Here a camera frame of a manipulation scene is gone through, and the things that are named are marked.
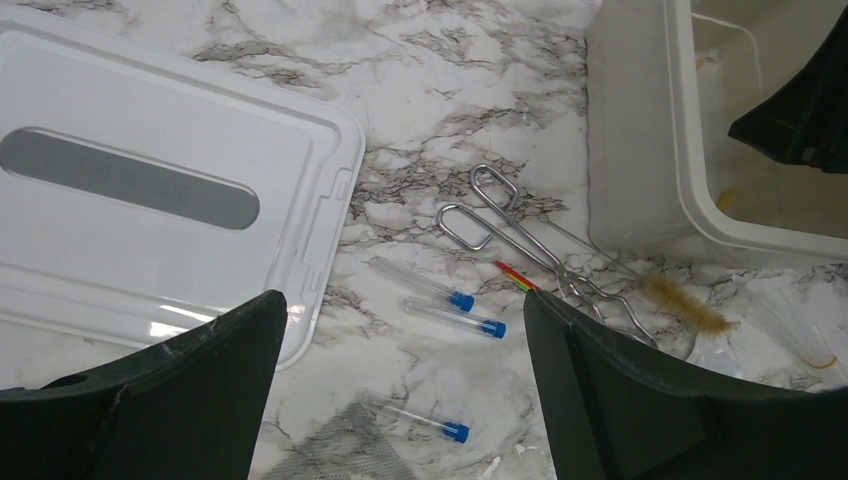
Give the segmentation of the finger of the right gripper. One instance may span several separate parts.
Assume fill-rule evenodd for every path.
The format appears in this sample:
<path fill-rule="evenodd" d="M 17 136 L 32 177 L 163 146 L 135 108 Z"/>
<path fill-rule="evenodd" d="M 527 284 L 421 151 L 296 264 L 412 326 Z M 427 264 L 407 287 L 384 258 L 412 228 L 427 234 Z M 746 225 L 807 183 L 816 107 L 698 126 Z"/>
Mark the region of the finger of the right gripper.
<path fill-rule="evenodd" d="M 792 79 L 735 120 L 728 137 L 785 165 L 847 172 L 847 12 Z"/>

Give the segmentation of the brown test tube brush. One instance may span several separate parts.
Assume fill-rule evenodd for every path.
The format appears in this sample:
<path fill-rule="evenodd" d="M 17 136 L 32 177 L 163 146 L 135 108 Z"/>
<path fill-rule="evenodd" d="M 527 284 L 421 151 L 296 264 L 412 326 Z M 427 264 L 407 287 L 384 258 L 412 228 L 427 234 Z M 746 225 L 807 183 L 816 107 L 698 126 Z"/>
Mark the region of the brown test tube brush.
<path fill-rule="evenodd" d="M 618 258 L 612 257 L 589 241 L 583 240 L 578 235 L 553 222 L 546 214 L 540 215 L 539 220 L 558 233 L 600 255 L 612 265 L 630 273 L 639 281 L 639 288 L 646 298 L 665 313 L 674 316 L 688 326 L 710 335 L 721 335 L 733 328 L 733 322 L 690 294 L 678 282 L 660 273 L 640 273 L 630 268 Z"/>

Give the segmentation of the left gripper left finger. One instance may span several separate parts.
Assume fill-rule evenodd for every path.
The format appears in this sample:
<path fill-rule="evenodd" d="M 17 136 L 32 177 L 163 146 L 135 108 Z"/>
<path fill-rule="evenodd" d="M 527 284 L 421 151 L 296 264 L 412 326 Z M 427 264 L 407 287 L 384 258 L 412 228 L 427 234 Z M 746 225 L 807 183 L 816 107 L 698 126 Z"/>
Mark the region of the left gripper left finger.
<path fill-rule="evenodd" d="M 168 340 L 1 394 L 5 479 L 244 479 L 287 323 L 266 291 Z"/>

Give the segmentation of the small clear zip bag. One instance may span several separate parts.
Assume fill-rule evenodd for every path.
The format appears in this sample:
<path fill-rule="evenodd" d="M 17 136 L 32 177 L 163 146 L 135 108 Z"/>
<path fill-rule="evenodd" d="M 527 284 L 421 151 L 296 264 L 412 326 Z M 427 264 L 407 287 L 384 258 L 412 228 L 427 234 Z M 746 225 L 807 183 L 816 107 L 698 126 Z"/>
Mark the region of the small clear zip bag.
<path fill-rule="evenodd" d="M 698 333 L 686 362 L 732 378 L 748 377 L 726 335 Z"/>

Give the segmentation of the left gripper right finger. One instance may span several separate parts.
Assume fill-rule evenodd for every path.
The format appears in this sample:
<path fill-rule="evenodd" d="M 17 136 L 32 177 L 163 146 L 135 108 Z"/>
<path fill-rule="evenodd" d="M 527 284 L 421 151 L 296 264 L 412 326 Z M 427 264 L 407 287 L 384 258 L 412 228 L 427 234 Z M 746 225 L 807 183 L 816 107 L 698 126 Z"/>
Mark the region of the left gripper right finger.
<path fill-rule="evenodd" d="M 523 316 L 560 479 L 843 479 L 847 392 L 725 376 L 533 290 Z"/>

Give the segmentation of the metal crucible tongs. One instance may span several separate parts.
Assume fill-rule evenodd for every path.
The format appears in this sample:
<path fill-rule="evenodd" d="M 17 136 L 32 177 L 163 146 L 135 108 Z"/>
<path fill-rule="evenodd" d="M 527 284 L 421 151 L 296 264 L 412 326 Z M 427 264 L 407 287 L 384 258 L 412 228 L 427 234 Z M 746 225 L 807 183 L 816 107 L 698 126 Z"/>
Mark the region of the metal crucible tongs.
<path fill-rule="evenodd" d="M 510 194 L 509 201 L 506 205 L 499 205 L 489 194 L 484 191 L 484 187 L 480 182 L 480 177 L 488 175 L 501 183 Z M 611 301 L 620 305 L 626 316 L 629 318 L 634 332 L 624 330 L 622 333 L 637 341 L 640 341 L 654 349 L 658 347 L 657 341 L 645 325 L 637 317 L 635 310 L 630 303 L 618 294 L 611 294 L 603 291 L 595 283 L 588 278 L 571 271 L 566 264 L 561 261 L 557 255 L 547 248 L 539 239 L 537 239 L 529 230 L 523 227 L 518 220 L 513 216 L 513 210 L 518 206 L 521 197 L 520 187 L 508 179 L 501 171 L 488 164 L 478 164 L 469 172 L 469 184 L 472 192 L 484 203 L 489 210 L 494 212 L 497 217 L 502 220 L 505 225 L 499 227 L 489 220 L 476 213 L 472 208 L 460 204 L 449 203 L 442 206 L 435 214 L 436 225 L 445 233 L 451 240 L 468 251 L 480 251 L 488 243 L 497 239 L 508 245 L 513 250 L 530 260 L 540 268 L 548 271 L 554 276 L 557 282 L 558 290 L 561 294 L 570 294 L 579 299 L 583 304 L 587 305 L 597 320 L 605 325 L 605 319 L 597 299 Z M 465 240 L 460 234 L 451 229 L 444 220 L 444 216 L 449 212 L 458 212 L 474 224 L 482 228 L 486 232 L 484 240 L 472 244 Z"/>

